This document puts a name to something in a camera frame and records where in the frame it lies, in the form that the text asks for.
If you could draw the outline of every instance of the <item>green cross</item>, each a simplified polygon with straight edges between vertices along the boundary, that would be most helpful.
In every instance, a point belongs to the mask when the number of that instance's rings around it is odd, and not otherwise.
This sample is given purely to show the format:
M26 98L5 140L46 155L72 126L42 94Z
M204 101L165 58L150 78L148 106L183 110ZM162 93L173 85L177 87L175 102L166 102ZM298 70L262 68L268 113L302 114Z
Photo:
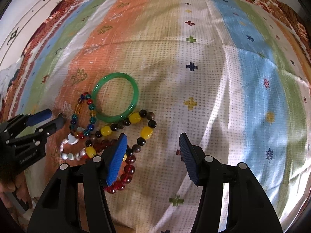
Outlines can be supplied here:
M189 38L187 38L187 41L189 41L190 43L193 43L193 42L196 42L197 40L193 38L192 36L190 36Z
M183 204L183 199L179 199L180 195L174 195L174 198L170 198L169 202L173 203L173 207L177 207L178 204Z

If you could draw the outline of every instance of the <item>cabinet door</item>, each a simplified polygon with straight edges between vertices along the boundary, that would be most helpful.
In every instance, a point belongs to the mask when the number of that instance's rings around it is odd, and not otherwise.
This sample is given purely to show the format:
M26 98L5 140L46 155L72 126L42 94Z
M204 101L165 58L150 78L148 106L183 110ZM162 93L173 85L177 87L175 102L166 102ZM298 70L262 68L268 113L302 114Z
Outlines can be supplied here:
M16 24L0 48L0 70L15 63L37 28L61 0L39 0Z

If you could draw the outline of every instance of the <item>red snowflake print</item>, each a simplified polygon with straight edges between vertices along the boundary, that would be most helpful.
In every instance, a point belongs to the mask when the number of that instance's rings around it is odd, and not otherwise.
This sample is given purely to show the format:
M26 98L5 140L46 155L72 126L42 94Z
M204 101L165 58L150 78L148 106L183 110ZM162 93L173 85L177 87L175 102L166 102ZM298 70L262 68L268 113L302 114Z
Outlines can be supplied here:
M263 85L265 86L265 88L268 90L270 88L270 85L269 85L269 81L268 79L263 79Z

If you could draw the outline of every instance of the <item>silver screw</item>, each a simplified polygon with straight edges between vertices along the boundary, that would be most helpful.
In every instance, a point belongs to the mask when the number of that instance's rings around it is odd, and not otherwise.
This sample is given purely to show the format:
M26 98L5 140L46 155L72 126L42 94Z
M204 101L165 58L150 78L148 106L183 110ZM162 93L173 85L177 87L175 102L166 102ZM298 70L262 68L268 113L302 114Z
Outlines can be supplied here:
M101 157L100 156L96 156L96 157L93 158L93 162L97 163L99 161L101 161Z
M244 163L240 163L238 166L239 166L241 169L243 169L243 170L245 170L245 169L247 168L247 165L244 164Z
M212 162L214 160L212 156L205 156L204 159L206 162Z
M67 169L68 165L66 163L60 165L60 170Z

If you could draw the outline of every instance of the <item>bedsheet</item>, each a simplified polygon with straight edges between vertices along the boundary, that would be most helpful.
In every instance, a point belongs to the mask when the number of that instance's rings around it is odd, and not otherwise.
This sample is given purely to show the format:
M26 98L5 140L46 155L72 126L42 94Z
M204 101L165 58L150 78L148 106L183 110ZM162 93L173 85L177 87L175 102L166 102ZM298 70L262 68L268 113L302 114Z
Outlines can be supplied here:
M137 233L190 232L202 189L189 180L180 155L178 137L186 132L220 162L247 163L286 230L311 186L310 61L281 10L284 18L249 2L64 0L26 47L3 118L45 108L69 117L100 78L127 73L140 90L137 110L154 112L157 127L137 154L132 182L107 194L116 221ZM102 88L96 107L114 115L131 97L130 84L115 79ZM79 124L88 119L84 106ZM122 130L130 146L144 125ZM69 123L26 171L31 197L41 195L64 162L58 148L68 133ZM65 152L83 147L80 141ZM226 185L223 200L219 230L226 223Z

